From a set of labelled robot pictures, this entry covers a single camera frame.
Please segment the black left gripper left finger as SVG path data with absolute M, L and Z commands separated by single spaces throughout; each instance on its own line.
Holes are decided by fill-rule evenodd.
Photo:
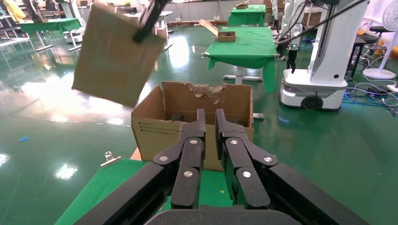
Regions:
M 205 157 L 205 110 L 197 110 L 194 122 L 184 123 L 176 143 L 154 157 L 166 169 L 172 185 L 169 192 L 172 209 L 197 209 L 201 170 Z

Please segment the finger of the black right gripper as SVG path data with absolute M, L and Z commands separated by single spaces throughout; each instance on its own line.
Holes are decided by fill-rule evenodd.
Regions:
M 136 43 L 141 43 L 151 32 L 168 0 L 149 0 L 139 19 L 140 28 L 133 36 Z

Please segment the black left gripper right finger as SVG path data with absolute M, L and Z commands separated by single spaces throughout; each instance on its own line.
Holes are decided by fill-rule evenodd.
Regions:
M 264 174 L 277 165 L 277 157 L 252 143 L 245 127 L 227 121 L 222 109 L 215 111 L 215 140 L 233 204 L 267 209 L 271 199 L 263 184 Z

